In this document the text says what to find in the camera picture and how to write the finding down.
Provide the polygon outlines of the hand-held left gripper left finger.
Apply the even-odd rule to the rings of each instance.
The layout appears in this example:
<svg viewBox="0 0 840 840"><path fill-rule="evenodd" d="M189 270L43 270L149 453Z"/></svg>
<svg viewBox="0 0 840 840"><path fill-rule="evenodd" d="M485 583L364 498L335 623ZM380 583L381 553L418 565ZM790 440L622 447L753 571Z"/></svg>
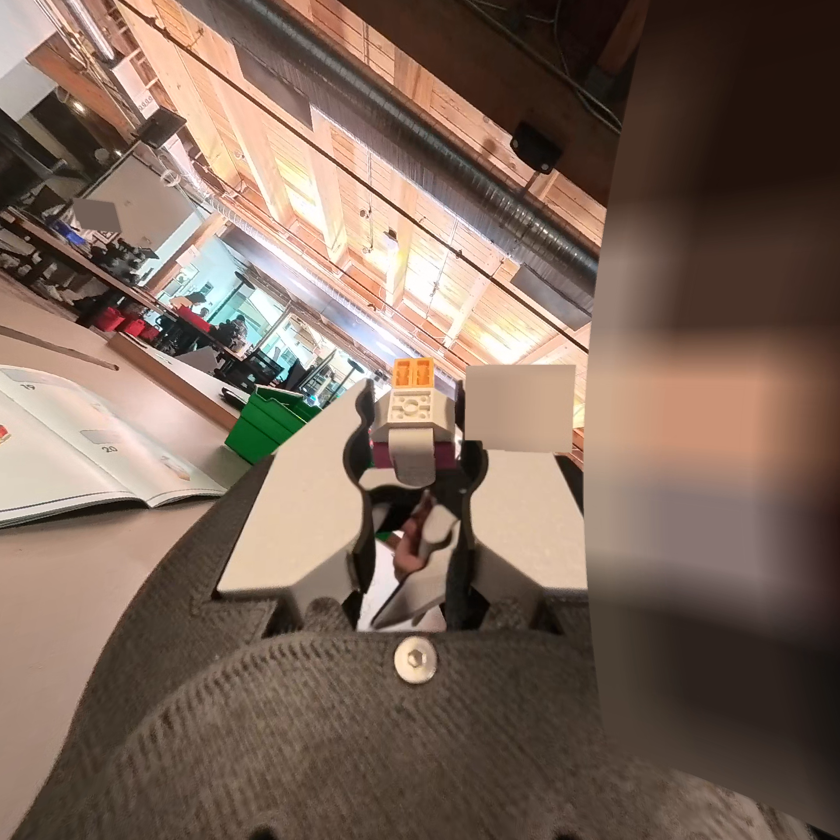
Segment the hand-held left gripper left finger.
<svg viewBox="0 0 840 840"><path fill-rule="evenodd" d="M361 380L278 447L217 582L226 600L358 602L375 570L371 461L374 388Z"/></svg>

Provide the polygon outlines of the dark spiral ventilation duct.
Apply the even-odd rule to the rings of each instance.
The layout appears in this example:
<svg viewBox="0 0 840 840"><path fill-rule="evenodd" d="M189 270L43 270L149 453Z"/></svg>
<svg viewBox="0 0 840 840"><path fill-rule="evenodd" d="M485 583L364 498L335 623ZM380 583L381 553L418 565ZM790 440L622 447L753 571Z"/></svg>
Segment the dark spiral ventilation duct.
<svg viewBox="0 0 840 840"><path fill-rule="evenodd" d="M562 218L485 164L295 8L257 1L182 2L235 52L243 76L297 89L395 172L526 267L524 290L579 328L592 318L598 258Z"/></svg>

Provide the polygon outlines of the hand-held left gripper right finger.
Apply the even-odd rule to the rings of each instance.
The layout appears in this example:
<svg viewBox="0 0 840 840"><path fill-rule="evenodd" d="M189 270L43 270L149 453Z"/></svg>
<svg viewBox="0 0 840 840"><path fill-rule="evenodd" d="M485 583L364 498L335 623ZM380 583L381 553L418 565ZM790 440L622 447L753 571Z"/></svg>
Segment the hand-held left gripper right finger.
<svg viewBox="0 0 840 840"><path fill-rule="evenodd" d="M585 601L582 472L564 456L464 449L453 599Z"/></svg>

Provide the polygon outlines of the black ceiling box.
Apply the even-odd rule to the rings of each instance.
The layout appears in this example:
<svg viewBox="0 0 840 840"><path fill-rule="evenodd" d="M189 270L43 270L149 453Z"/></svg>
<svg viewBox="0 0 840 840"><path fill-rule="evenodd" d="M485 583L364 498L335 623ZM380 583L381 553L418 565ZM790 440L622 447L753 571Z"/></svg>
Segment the black ceiling box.
<svg viewBox="0 0 840 840"><path fill-rule="evenodd" d="M514 129L510 147L521 162L539 174L547 175L557 168L564 147L531 125L520 121Z"/></svg>

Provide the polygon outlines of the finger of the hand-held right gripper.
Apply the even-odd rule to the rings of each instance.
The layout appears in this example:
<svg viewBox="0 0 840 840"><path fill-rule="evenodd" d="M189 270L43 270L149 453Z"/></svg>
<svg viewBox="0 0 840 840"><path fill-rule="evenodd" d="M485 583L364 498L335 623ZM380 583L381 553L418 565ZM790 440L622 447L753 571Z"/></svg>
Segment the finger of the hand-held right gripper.
<svg viewBox="0 0 840 840"><path fill-rule="evenodd" d="M433 553L458 540L460 520L446 506L434 506L420 531L417 557L427 564Z"/></svg>
<svg viewBox="0 0 840 840"><path fill-rule="evenodd" d="M398 625L424 616L445 600L446 570L418 570L408 575L375 615L376 625Z"/></svg>

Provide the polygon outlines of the white and orange lego assembly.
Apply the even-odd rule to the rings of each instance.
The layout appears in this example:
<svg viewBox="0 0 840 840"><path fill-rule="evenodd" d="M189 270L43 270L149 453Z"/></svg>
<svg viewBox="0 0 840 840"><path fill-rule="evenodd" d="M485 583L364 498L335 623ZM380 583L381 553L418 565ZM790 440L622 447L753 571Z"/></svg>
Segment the white and orange lego assembly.
<svg viewBox="0 0 840 840"><path fill-rule="evenodd" d="M390 391L374 405L373 467L392 469L405 487L430 487L456 465L455 402L434 385L433 359L399 359Z"/></svg>

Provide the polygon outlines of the green plastic bin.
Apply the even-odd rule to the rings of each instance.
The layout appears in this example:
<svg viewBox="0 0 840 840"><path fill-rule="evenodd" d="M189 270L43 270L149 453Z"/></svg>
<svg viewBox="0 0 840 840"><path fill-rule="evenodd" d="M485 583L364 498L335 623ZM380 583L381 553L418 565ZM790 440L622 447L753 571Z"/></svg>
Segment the green plastic bin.
<svg viewBox="0 0 840 840"><path fill-rule="evenodd" d="M321 412L297 392L258 385L241 409L224 443L249 465L256 465Z"/></svg>

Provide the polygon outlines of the black wall monitor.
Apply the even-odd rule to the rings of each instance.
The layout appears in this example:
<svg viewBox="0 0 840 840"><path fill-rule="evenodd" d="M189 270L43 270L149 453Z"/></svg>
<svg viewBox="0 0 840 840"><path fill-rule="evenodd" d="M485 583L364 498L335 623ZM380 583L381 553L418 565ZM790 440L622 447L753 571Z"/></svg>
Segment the black wall monitor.
<svg viewBox="0 0 840 840"><path fill-rule="evenodd" d="M150 149L157 151L186 126L186 120L180 114L159 107L145 119L135 132L135 138Z"/></svg>

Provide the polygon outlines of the lego instruction booklet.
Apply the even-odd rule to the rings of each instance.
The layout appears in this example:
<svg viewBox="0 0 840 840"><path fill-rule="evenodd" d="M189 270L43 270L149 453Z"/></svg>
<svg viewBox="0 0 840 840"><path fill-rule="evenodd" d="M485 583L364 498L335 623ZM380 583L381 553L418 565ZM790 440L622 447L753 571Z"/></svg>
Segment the lego instruction booklet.
<svg viewBox="0 0 840 840"><path fill-rule="evenodd" d="M2 366L3 529L111 504L156 509L225 492L84 387Z"/></svg>

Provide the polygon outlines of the long wooden background table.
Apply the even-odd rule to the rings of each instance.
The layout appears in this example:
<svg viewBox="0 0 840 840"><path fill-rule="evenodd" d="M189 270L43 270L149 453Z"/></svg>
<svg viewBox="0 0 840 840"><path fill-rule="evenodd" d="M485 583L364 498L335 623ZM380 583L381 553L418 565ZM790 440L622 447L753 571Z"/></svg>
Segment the long wooden background table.
<svg viewBox="0 0 840 840"><path fill-rule="evenodd" d="M29 237L29 243L39 252L45 253L55 262L72 268L80 274L96 278L109 289L108 300L116 302L121 298L130 298L147 309L160 314L170 315L172 310L157 301L151 294L139 287L131 287L111 276L107 271L93 264L77 248L48 228L29 221L12 209L1 213L2 227L10 230L19 238Z"/></svg>

